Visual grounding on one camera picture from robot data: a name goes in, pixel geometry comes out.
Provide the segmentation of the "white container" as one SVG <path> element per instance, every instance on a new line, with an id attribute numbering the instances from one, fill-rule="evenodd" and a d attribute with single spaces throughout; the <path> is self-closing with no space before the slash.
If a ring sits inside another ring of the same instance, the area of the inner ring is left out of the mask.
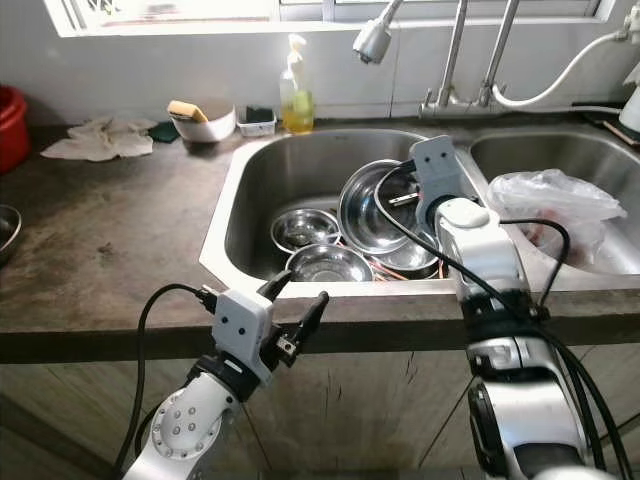
<path id="1" fill-rule="evenodd" d="M 640 134 L 640 83 L 636 83 L 635 90 L 632 91 L 621 114 L 618 115 L 618 123 L 627 131 Z"/>

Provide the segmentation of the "clear plastic bag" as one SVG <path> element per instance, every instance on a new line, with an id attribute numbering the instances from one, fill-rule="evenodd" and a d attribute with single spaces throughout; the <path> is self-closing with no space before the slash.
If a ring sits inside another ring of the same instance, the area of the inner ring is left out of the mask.
<path id="1" fill-rule="evenodd" d="M 557 168 L 500 174 L 490 180 L 489 193 L 508 219 L 540 218 L 561 224 L 570 233 L 567 262 L 581 269 L 602 250 L 608 221 L 628 216 L 611 193 Z"/>

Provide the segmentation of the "large steel bowl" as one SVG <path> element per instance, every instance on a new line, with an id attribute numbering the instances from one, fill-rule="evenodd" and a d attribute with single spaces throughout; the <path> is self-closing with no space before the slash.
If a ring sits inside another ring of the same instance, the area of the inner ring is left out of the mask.
<path id="1" fill-rule="evenodd" d="M 393 227 L 374 201 L 375 187 L 384 175 L 398 166 L 398 161 L 383 159 L 358 168 L 340 192 L 338 220 L 340 232 L 355 250 L 370 255 L 389 253 L 410 242 L 401 230 Z M 416 227 L 415 206 L 390 206 L 392 198 L 413 193 L 413 178 L 406 170 L 399 170 L 380 189 L 384 209 L 404 228 Z"/>

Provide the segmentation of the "yellow dish soap bottle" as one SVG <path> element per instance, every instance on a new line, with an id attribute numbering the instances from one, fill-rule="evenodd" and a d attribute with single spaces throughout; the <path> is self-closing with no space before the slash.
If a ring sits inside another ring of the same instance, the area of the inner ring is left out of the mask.
<path id="1" fill-rule="evenodd" d="M 291 134 L 310 133 L 314 131 L 315 105 L 302 55 L 307 42 L 301 35 L 289 33 L 288 44 L 285 69 L 280 77 L 280 124 Z"/>

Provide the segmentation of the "chrome spray faucet head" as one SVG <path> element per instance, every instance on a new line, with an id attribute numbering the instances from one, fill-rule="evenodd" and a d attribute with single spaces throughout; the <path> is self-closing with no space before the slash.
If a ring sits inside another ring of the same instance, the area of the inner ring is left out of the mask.
<path id="1" fill-rule="evenodd" d="M 390 23 L 396 17 L 402 3 L 403 0 L 389 0 L 378 17 L 369 20 L 357 33 L 352 51 L 361 63 L 376 65 L 387 55 L 390 45 Z"/>

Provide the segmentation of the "chrome twin pipe faucet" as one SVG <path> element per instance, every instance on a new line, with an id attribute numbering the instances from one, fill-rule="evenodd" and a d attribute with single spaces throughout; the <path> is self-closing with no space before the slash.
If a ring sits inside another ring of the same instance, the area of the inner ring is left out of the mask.
<path id="1" fill-rule="evenodd" d="M 463 110 L 479 110 L 484 113 L 489 106 L 495 101 L 497 90 L 495 90 L 495 79 L 499 70 L 500 60 L 502 60 L 508 37 L 511 35 L 513 24 L 518 13 L 518 5 L 522 0 L 506 0 L 506 6 L 500 18 L 497 37 L 490 54 L 488 67 L 486 67 L 483 82 L 481 82 L 480 90 L 477 92 L 474 100 L 462 100 L 456 96 L 454 92 L 454 70 L 457 67 L 457 56 L 460 55 L 462 46 L 463 32 L 465 32 L 468 1 L 456 0 L 457 8 L 454 13 L 453 26 L 451 27 L 451 40 L 449 40 L 447 55 L 445 55 L 445 63 L 440 78 L 439 86 L 436 90 L 429 90 L 424 101 L 421 102 L 419 115 L 422 118 L 431 118 L 431 116 L 448 116 L 451 113 L 457 113 L 457 108 Z"/>

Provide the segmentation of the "yellow sponge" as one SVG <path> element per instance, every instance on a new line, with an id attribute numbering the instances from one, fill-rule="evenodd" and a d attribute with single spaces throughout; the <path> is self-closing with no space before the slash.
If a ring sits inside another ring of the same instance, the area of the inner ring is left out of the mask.
<path id="1" fill-rule="evenodd" d="M 209 122 L 209 118 L 201 109 L 201 106 L 192 104 L 192 102 L 172 100 L 166 105 L 166 113 L 174 123 L 193 123 L 204 124 Z"/>

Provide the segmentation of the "small steel bowl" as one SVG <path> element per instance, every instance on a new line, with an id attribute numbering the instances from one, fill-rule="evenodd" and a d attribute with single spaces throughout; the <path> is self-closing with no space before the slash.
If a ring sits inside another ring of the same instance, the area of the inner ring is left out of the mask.
<path id="1" fill-rule="evenodd" d="M 342 232 L 329 211 L 300 207 L 280 212 L 271 221 L 271 242 L 285 253 L 294 253 L 310 244 L 338 244 Z"/>

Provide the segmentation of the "steel pan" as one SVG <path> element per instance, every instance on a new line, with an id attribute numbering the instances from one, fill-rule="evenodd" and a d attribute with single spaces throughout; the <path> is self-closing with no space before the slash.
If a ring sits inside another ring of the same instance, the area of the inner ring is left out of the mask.
<path id="1" fill-rule="evenodd" d="M 23 216 L 13 206 L 0 205 L 0 227 L 1 238 L 3 238 L 3 244 L 0 247 L 0 264 L 4 265 L 17 252 Z"/>

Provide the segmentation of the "small white plastic tray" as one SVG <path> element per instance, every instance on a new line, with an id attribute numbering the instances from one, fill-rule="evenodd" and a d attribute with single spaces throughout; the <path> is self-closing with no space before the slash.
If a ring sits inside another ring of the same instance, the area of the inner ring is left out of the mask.
<path id="1" fill-rule="evenodd" d="M 246 138 L 255 138 L 255 137 L 264 137 L 269 136 L 269 134 L 273 134 L 276 128 L 276 114 L 275 120 L 271 123 L 255 123 L 248 124 L 244 122 L 244 108 L 238 108 L 237 113 L 237 128 L 239 133 L 242 134 L 243 137 Z"/>

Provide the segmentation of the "dark rimmed steel bowl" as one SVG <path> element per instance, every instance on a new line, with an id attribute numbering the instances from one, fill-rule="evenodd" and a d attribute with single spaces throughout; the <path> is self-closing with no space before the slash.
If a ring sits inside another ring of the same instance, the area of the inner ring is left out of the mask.
<path id="1" fill-rule="evenodd" d="M 367 260 L 380 262 L 388 268 L 396 270 L 417 270 L 439 262 L 434 255 L 430 255 L 421 244 L 408 241 L 392 252 L 367 255 Z"/>

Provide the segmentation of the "white window frame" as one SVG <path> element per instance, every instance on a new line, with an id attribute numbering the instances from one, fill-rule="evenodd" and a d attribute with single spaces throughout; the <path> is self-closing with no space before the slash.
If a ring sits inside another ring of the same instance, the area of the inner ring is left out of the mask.
<path id="1" fill-rule="evenodd" d="M 493 26 L 509 0 L 40 0 L 61 37 L 239 35 L 360 29 L 392 6 L 394 28 L 449 26 L 458 8 Z"/>

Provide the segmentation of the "white round bowl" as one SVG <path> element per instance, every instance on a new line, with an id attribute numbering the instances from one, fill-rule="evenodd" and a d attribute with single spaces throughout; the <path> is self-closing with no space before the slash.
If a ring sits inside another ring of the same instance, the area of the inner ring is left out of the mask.
<path id="1" fill-rule="evenodd" d="M 201 99 L 192 102 L 201 106 L 209 118 L 204 124 L 175 123 L 183 140 L 196 143 L 216 143 L 227 140 L 236 131 L 236 105 L 225 99 Z"/>

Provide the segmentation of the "beige crumpled rag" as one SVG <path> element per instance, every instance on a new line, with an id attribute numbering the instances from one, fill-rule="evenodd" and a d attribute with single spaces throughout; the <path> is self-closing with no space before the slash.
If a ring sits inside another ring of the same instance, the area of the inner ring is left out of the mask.
<path id="1" fill-rule="evenodd" d="M 51 159 L 81 159 L 105 163 L 115 157 L 138 157 L 154 151 L 150 131 L 154 120 L 133 116 L 96 116 L 67 131 L 67 137 L 40 152 Z"/>

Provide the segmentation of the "stainless steel double sink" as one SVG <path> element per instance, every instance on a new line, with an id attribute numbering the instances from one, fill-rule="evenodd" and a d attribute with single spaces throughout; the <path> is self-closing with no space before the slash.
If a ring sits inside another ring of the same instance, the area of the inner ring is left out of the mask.
<path id="1" fill-rule="evenodd" d="M 490 180 L 512 172 L 558 169 L 617 198 L 625 218 L 608 221 L 589 260 L 568 261 L 553 288 L 640 289 L 640 151 L 590 125 L 449 128 L 472 195 L 489 196 Z M 428 127 L 344 128 L 253 141 L 233 152 L 198 257 L 221 284 L 256 288 L 283 269 L 285 253 L 271 225 L 294 209 L 333 209 L 362 165 L 403 159 L 410 146 L 439 136 Z"/>

